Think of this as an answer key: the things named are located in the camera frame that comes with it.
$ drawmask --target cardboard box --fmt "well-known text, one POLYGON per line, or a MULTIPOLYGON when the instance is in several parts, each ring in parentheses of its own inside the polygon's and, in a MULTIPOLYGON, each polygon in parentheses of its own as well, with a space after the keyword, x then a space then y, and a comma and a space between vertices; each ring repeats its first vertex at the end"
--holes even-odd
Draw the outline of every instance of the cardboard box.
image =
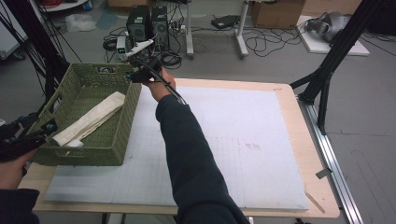
POLYGON ((257 28, 293 29, 303 11, 305 0, 282 0, 275 4, 253 6, 252 19, 257 28))
POLYGON ((361 0, 306 0, 302 15, 319 17, 326 11, 352 15, 360 3, 361 0))
POLYGON ((151 6, 151 0, 107 0, 110 7, 151 6))

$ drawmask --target green basket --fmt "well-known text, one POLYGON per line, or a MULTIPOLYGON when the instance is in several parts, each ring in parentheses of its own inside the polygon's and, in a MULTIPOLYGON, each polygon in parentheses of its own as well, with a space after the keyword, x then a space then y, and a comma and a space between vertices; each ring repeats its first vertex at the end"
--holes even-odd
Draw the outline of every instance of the green basket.
POLYGON ((29 133, 55 119, 58 130, 48 137, 34 156, 43 165, 122 165, 139 99, 141 84, 125 77, 132 71, 127 64, 73 63, 59 88, 39 115, 29 133), (52 136, 63 131, 105 100, 114 91, 125 94, 125 103, 113 117, 81 140, 83 147, 59 147, 52 136))

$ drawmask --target black sweater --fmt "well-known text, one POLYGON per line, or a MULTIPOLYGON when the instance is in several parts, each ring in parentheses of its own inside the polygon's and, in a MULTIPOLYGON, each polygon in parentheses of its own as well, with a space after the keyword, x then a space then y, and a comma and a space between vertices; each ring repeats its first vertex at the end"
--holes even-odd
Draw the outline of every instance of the black sweater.
MULTIPOLYGON (((167 95, 159 102, 156 117, 166 144, 166 160, 178 206, 177 223, 248 223, 228 194, 190 108, 167 95)), ((32 213, 37 196, 34 189, 0 190, 0 222, 39 223, 32 213)))

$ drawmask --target folded cloth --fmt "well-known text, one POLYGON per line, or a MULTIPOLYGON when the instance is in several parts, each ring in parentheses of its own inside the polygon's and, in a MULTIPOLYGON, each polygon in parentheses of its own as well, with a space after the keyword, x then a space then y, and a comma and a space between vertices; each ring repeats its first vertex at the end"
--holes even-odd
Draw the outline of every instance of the folded cloth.
POLYGON ((124 101, 124 94, 118 91, 114 92, 99 105, 96 105, 94 108, 88 111, 79 120, 74 122, 62 132, 53 136, 53 139, 61 147, 74 139, 83 139, 88 134, 100 127, 106 120, 111 118, 111 116, 113 116, 119 109, 121 109, 124 101))

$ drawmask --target human hand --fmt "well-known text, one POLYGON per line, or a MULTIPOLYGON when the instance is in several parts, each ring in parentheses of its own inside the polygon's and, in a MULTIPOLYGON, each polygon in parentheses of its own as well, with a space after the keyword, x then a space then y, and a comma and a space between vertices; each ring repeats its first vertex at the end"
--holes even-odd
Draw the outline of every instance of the human hand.
MULTIPOLYGON (((173 89, 176 89, 176 82, 175 78, 170 75, 164 68, 162 68, 161 74, 163 78, 167 81, 170 82, 170 85, 172 86, 173 89)), ((154 80, 154 81, 145 81, 142 82, 143 85, 147 86, 150 91, 152 97, 157 101, 160 102, 161 99, 165 95, 172 94, 159 80, 154 80)))
POLYGON ((17 189, 22 181, 22 168, 32 159, 37 149, 13 161, 0 162, 0 189, 17 189))

